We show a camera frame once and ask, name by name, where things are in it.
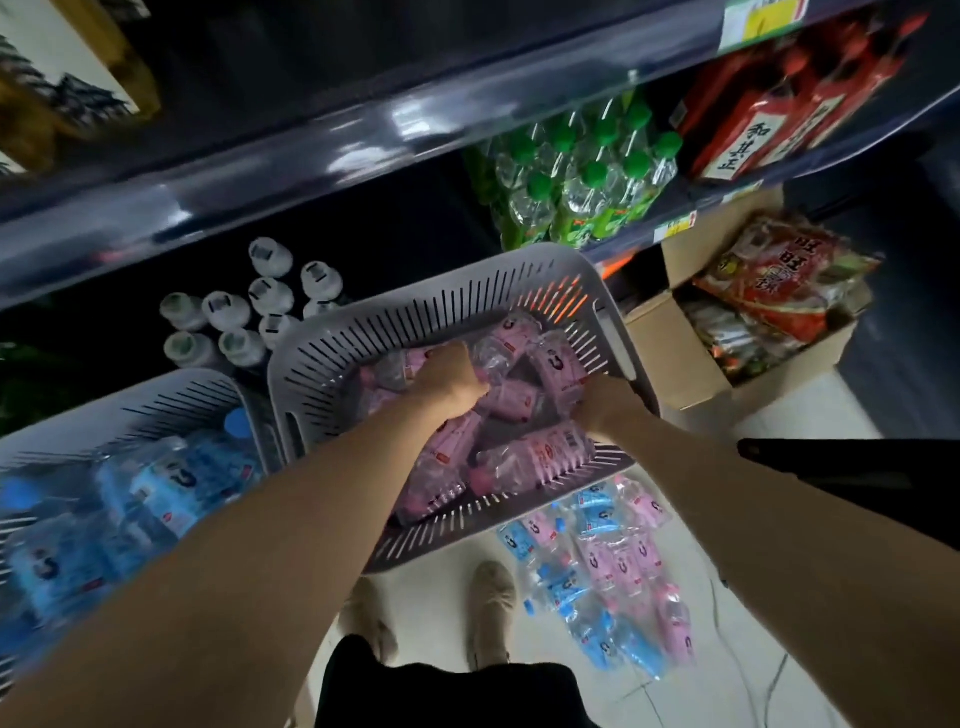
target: red packaged drink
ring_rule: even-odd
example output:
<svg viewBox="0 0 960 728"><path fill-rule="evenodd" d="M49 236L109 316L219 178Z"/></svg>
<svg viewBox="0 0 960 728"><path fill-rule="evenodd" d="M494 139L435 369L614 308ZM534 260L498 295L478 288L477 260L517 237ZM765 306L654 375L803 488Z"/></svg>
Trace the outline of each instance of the red packaged drink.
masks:
<svg viewBox="0 0 960 728"><path fill-rule="evenodd" d="M810 149L823 144L824 140L866 104L882 85L897 75L909 53L910 37L924 26L928 17L928 12L918 12L894 28L874 33L870 49L854 79L854 90L847 95L840 108L814 130L807 145Z"/></svg>
<svg viewBox="0 0 960 728"><path fill-rule="evenodd" d="M842 45L812 54L795 82L797 110L770 143L769 151L754 157L756 166L783 161L806 146L824 119L856 90L857 73L863 67L867 45L867 37L854 32L848 34Z"/></svg>
<svg viewBox="0 0 960 728"><path fill-rule="evenodd" d="M808 58L802 48L788 48L740 74L684 144L687 174L720 181L739 177L796 110L793 82Z"/></svg>

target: black shorts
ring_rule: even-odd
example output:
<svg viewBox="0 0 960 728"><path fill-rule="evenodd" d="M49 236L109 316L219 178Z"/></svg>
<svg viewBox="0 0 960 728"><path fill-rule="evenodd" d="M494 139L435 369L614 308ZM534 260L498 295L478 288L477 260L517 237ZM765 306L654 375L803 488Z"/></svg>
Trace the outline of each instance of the black shorts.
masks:
<svg viewBox="0 0 960 728"><path fill-rule="evenodd" d="M326 666L317 726L566 728L593 726L577 679L563 665L496 665L445 672L385 667L362 637L344 637Z"/></svg>

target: price tag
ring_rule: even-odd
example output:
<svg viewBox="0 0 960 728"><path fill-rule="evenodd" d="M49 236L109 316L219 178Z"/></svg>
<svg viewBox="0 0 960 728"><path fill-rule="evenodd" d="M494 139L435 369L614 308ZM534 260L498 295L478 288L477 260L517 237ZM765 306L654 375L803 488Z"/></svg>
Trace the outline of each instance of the price tag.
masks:
<svg viewBox="0 0 960 728"><path fill-rule="evenodd" d="M693 210L688 215L683 217L678 217L676 220L671 220L668 223L664 223L659 228L654 230L654 242L661 243L666 240L668 237L673 237L674 235L688 231L694 225L697 224L697 211Z"/></svg>
<svg viewBox="0 0 960 728"><path fill-rule="evenodd" d="M734 200L739 200L741 197L746 197L747 195L753 194L763 186L763 180L757 180L753 184L747 184L746 186L735 189L733 192L728 192L723 196L723 200L720 201L721 205L726 205L733 202Z"/></svg>
<svg viewBox="0 0 960 728"><path fill-rule="evenodd" d="M808 0L730 0L723 15L720 51L785 33L804 19Z"/></svg>

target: blue bottle cap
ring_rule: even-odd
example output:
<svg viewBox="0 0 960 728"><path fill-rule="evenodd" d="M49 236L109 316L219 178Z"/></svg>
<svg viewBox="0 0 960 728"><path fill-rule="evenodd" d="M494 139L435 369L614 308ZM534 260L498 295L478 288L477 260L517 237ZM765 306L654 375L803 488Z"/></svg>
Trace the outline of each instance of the blue bottle cap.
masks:
<svg viewBox="0 0 960 728"><path fill-rule="evenodd" d="M253 437L250 418L243 407L237 407L227 415L224 419L224 430L237 440L250 440Z"/></svg>

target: store shelf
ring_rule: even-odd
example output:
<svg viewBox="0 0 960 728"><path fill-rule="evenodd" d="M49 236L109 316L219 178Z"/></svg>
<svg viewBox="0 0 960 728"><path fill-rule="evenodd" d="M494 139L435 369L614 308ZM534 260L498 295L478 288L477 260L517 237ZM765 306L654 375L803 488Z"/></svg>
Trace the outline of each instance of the store shelf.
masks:
<svg viewBox="0 0 960 728"><path fill-rule="evenodd" d="M864 4L810 0L806 22ZM0 195L0 307L716 53L723 0L158 3L164 113Z"/></svg>

